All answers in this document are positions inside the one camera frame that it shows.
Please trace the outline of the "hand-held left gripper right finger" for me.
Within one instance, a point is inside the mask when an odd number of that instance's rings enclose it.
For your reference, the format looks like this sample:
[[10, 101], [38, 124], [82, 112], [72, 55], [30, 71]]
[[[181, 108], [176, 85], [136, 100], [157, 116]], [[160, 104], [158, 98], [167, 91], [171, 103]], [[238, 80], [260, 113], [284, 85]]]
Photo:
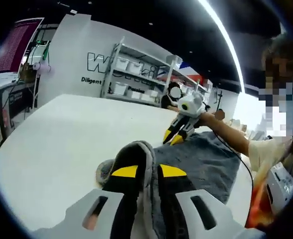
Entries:
[[167, 239], [262, 239], [233, 219], [229, 207], [203, 189], [196, 189], [183, 170], [157, 168], [160, 206]]

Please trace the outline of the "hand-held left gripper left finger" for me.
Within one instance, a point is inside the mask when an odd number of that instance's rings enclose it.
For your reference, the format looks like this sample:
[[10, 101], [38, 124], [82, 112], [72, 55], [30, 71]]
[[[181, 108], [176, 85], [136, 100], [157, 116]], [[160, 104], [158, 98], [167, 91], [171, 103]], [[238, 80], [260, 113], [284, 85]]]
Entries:
[[103, 189], [94, 189], [52, 228], [34, 231], [36, 239], [129, 239], [139, 195], [137, 165], [115, 170]]

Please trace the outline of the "person's right hand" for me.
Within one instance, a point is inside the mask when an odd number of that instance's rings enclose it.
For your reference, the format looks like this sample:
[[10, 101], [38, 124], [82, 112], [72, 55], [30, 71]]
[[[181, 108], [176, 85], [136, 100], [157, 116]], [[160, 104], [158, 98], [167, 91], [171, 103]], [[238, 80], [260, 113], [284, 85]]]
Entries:
[[199, 128], [201, 126], [206, 126], [211, 128], [211, 126], [215, 125], [216, 122], [217, 122], [217, 118], [215, 117], [214, 114], [204, 112], [199, 116], [198, 121], [194, 124], [194, 128]]

